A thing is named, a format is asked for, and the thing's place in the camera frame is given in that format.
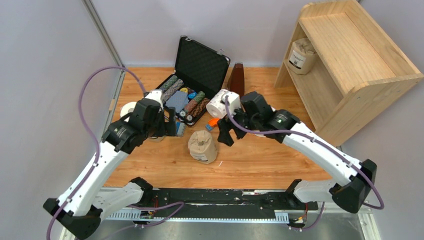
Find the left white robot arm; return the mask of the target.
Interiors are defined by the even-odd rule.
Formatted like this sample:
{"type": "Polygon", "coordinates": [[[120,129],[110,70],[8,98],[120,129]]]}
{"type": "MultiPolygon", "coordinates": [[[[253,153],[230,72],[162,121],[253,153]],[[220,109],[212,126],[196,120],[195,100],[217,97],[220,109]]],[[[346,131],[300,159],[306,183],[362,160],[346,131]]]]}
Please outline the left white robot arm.
{"type": "Polygon", "coordinates": [[[149,206],[153,186],[136,177],[107,195],[98,193],[112,172],[149,137],[174,137],[175,108],[143,98],[132,112],[112,122],[97,144],[96,152],[74,183],[58,198],[48,198],[43,208],[77,239],[90,237],[105,218],[133,204],[149,206]]]}

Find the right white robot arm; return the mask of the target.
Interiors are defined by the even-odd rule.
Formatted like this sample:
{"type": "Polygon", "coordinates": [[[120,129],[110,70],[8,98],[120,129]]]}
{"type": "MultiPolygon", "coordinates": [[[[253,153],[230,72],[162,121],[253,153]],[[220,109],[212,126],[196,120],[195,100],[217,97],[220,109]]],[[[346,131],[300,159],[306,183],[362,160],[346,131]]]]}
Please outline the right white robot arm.
{"type": "Polygon", "coordinates": [[[377,164],[361,161],[337,149],[315,134],[297,116],[285,109],[276,110],[256,91],[239,96],[228,91],[219,99],[225,108],[219,128],[218,142],[234,144],[230,130],[237,139],[247,133],[264,136],[284,144],[308,157],[330,176],[330,180],[294,180],[285,195],[286,204],[298,209],[309,202],[333,202],[349,213],[362,206],[382,210],[384,201],[375,186],[377,164]]]}

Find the brown roll front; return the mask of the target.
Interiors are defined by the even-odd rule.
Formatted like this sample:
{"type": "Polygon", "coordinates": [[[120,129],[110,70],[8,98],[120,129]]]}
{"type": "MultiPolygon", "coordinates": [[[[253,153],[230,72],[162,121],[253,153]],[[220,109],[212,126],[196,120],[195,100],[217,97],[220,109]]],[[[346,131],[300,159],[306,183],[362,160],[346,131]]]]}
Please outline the brown roll front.
{"type": "Polygon", "coordinates": [[[218,155],[215,140],[206,130],[195,131],[190,136],[188,150],[193,159],[203,164],[214,162],[218,155]]]}

